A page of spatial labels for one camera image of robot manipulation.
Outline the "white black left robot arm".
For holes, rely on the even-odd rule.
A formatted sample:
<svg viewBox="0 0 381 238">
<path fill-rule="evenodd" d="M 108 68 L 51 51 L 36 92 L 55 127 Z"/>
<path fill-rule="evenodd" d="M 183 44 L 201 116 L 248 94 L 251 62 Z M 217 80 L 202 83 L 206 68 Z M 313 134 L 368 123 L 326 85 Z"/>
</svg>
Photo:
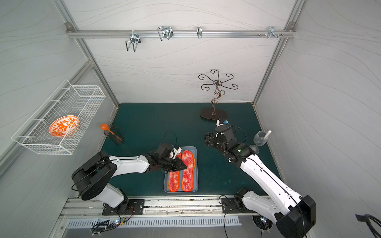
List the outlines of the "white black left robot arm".
<svg viewBox="0 0 381 238">
<path fill-rule="evenodd" d="M 154 151 L 134 157 L 111 156 L 101 151 L 73 172 L 73 188 L 84 201 L 99 200 L 112 209 L 129 208 L 128 197 L 110 180 L 125 174 L 185 170 L 187 166 L 178 157 L 181 151 L 177 145 L 163 143 Z"/>
</svg>

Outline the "red insole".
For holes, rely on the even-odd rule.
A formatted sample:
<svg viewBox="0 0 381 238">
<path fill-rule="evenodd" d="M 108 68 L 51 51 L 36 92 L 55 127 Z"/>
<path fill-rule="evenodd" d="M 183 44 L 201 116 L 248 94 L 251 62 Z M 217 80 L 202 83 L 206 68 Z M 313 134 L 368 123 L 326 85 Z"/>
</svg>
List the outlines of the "red insole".
<svg viewBox="0 0 381 238">
<path fill-rule="evenodd" d="M 180 186 L 180 172 L 169 172 L 168 189 L 170 192 L 177 192 Z"/>
<path fill-rule="evenodd" d="M 193 173 L 195 169 L 195 159 L 191 151 L 185 150 L 182 153 L 182 162 L 186 165 L 182 175 L 182 190 L 191 192 L 193 190 Z"/>
</svg>

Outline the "red insole top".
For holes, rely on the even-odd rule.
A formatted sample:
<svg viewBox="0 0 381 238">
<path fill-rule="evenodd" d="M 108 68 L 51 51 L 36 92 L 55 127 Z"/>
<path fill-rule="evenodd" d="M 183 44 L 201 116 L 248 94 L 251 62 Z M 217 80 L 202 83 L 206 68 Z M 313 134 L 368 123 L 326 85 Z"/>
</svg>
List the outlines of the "red insole top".
<svg viewBox="0 0 381 238">
<path fill-rule="evenodd" d="M 191 192 L 193 190 L 193 173 L 195 169 L 195 159 L 191 151 L 185 150 L 182 153 L 182 162 L 186 165 L 182 175 L 182 190 Z"/>
</svg>

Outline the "blue plastic storage tray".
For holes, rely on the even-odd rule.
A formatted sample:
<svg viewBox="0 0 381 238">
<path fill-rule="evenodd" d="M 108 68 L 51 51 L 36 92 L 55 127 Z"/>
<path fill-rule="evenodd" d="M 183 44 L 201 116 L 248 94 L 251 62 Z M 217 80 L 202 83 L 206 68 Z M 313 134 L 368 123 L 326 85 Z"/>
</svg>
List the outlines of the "blue plastic storage tray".
<svg viewBox="0 0 381 238">
<path fill-rule="evenodd" d="M 182 153 L 185 151 L 185 150 L 189 150 L 193 153 L 194 155 L 194 159 L 195 159 L 195 169 L 194 169 L 194 173 L 193 173 L 193 190 L 191 192 L 196 192 L 198 190 L 198 161 L 197 161 L 197 148 L 194 147 L 194 146 L 185 146 L 185 147 L 182 147 L 182 151 L 180 153 L 180 155 L 178 155 L 177 157 L 182 159 Z M 191 193 L 191 192 L 184 192 L 182 190 L 182 175 L 183 175 L 183 170 L 180 171 L 180 186 L 179 186 L 179 189 L 177 192 L 170 192 L 169 189 L 168 189 L 168 179 L 169 179 L 169 174 L 166 174 L 165 175 L 165 179 L 164 179 L 164 191 L 166 193 L 172 193 L 172 194 L 175 194 L 175 193 Z"/>
</svg>

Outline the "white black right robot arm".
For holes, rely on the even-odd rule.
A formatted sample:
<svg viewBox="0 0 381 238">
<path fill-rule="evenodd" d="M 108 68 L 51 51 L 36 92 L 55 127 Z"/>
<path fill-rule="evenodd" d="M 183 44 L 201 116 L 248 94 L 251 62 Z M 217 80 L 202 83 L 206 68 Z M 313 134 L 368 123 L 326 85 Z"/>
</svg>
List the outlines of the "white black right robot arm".
<svg viewBox="0 0 381 238">
<path fill-rule="evenodd" d="M 285 238 L 305 238 L 316 224 L 316 203 L 302 197 L 277 177 L 256 152 L 235 137 L 230 125 L 218 125 L 204 135 L 204 143 L 219 150 L 229 163 L 249 175 L 269 198 L 247 188 L 235 194 L 231 204 L 238 212 L 257 212 L 273 222 Z"/>
</svg>

